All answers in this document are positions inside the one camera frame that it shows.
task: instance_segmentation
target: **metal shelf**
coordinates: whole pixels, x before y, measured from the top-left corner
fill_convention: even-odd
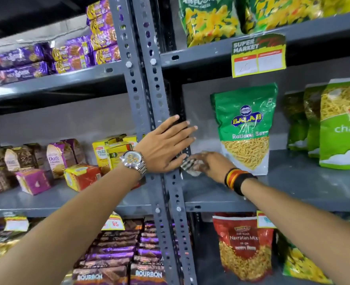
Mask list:
[[[267,33],[284,34],[287,45],[300,43],[303,46],[336,38],[349,38],[350,13],[284,26],[264,33],[242,35],[184,50],[161,53],[162,68],[180,67],[183,69],[192,65],[200,66],[201,63],[210,63],[217,58],[219,60],[222,58],[230,59],[232,42]]]
[[[202,285],[244,285],[252,282],[240,281],[232,272],[224,272],[221,265],[218,235],[212,223],[203,223],[201,236],[196,240],[194,252],[198,284]],[[272,258],[272,275],[266,276],[258,285],[316,285],[318,283],[282,275],[283,266]]]
[[[41,194],[32,196],[22,192],[20,187],[0,194],[0,217],[7,212],[27,217],[46,217],[76,196],[65,180],[57,180],[55,185]],[[120,215],[151,214],[147,184],[129,192],[117,206]]]
[[[253,212],[248,200],[206,176],[183,174],[187,212]],[[306,154],[270,152],[269,172],[259,180],[327,211],[350,212],[350,170],[322,168]]]
[[[0,101],[19,98],[41,91],[56,91],[72,86],[101,82],[116,76],[123,78],[124,68],[125,64],[118,61],[64,74],[55,74],[3,85],[0,86]]]

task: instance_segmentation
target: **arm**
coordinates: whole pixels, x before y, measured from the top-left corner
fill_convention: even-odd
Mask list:
[[[196,168],[224,184],[232,162],[216,152],[194,156],[206,165]],[[246,179],[241,191],[277,228],[336,284],[350,285],[350,223],[266,186]]]
[[[197,127],[182,122],[168,129],[178,118],[169,118],[136,146],[149,172],[171,171],[186,157],[172,161],[194,141],[188,136]],[[60,284],[140,178],[120,165],[40,222],[0,259],[0,284]]]

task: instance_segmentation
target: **person's left hand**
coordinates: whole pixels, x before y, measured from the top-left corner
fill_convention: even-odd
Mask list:
[[[134,148],[140,152],[151,173],[163,173],[180,167],[187,154],[172,160],[182,150],[195,141],[189,135],[197,130],[197,126],[188,127],[189,121],[170,126],[179,119],[179,115],[165,120],[158,128],[148,133]]]

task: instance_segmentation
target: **yellow price tag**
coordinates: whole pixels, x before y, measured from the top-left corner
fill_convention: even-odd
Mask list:
[[[5,217],[5,222],[6,225],[4,231],[27,232],[29,229],[29,220],[27,220],[26,217]]]
[[[234,41],[231,51],[233,78],[286,68],[286,37],[269,33]]]
[[[267,218],[262,211],[257,211],[257,227],[258,228],[274,228],[276,226]]]
[[[124,222],[120,215],[116,212],[113,212],[106,221],[105,225],[101,229],[102,231],[110,231],[110,230],[125,230]]]

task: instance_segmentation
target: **hand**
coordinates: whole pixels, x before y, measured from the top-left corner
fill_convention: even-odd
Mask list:
[[[196,164],[193,169],[204,172],[216,182],[225,183],[225,176],[230,169],[235,168],[228,158],[217,152],[201,152],[191,155],[189,158],[203,161],[204,164]]]
[[[179,115],[165,120],[158,128],[148,133],[134,148],[142,154],[147,170],[151,173],[172,171],[182,164],[187,154],[172,160],[182,150],[195,141],[189,135],[197,126],[188,127],[189,121],[170,126],[179,119]]]

